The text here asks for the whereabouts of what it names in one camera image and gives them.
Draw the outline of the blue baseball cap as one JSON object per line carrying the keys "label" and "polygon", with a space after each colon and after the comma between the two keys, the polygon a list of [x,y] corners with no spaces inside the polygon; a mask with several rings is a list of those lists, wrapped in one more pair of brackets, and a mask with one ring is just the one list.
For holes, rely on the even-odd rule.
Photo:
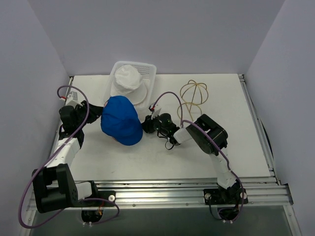
{"label": "blue baseball cap", "polygon": [[112,96],[107,100],[100,126],[103,133],[125,146],[135,145],[143,137],[138,114],[133,104],[124,96]]}

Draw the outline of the white bucket hat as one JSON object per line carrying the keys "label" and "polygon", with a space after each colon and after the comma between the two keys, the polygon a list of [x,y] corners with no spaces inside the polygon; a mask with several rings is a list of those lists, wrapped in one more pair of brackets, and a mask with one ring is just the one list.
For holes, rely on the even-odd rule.
{"label": "white bucket hat", "polygon": [[131,65],[123,65],[114,73],[111,96],[124,96],[133,105],[140,104],[147,96],[147,88],[142,75]]}

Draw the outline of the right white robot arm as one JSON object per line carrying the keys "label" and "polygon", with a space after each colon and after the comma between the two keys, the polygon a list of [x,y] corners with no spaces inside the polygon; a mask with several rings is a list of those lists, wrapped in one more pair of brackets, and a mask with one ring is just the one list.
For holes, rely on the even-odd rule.
{"label": "right white robot arm", "polygon": [[214,165],[219,198],[224,203],[229,203],[236,198],[236,191],[241,188],[241,183],[232,171],[227,158],[228,134],[224,128],[206,114],[201,115],[196,121],[188,123],[187,127],[178,127],[171,119],[171,115],[149,115],[145,117],[142,128],[145,133],[157,133],[159,138],[164,138],[172,147],[178,146],[189,140],[194,140],[199,148],[212,160]]}

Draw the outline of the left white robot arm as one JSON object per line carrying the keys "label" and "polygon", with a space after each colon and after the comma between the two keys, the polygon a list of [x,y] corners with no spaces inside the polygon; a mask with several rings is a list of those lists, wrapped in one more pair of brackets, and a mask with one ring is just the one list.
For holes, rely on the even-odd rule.
{"label": "left white robot arm", "polygon": [[81,207],[83,202],[88,206],[98,203],[99,193],[94,181],[76,183],[70,165],[83,145],[83,127],[95,122],[102,111],[102,107],[87,101],[59,109],[62,124],[53,158],[40,171],[33,171],[33,191],[40,213]]}

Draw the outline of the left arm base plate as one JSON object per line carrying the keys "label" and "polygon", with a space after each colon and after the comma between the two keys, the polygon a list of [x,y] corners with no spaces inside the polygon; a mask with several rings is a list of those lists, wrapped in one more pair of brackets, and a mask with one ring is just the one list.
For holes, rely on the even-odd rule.
{"label": "left arm base plate", "polygon": [[95,207],[113,207],[114,205],[112,203],[109,203],[109,202],[115,202],[116,192],[113,190],[98,191],[94,197],[106,199],[108,202],[94,201],[93,206],[95,206]]}

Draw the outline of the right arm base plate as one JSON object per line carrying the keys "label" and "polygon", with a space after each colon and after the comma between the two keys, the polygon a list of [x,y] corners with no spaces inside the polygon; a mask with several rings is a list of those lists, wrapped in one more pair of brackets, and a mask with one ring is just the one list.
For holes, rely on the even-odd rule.
{"label": "right arm base plate", "polygon": [[240,205],[242,202],[242,189],[227,190],[224,188],[204,189],[204,202],[206,205]]}

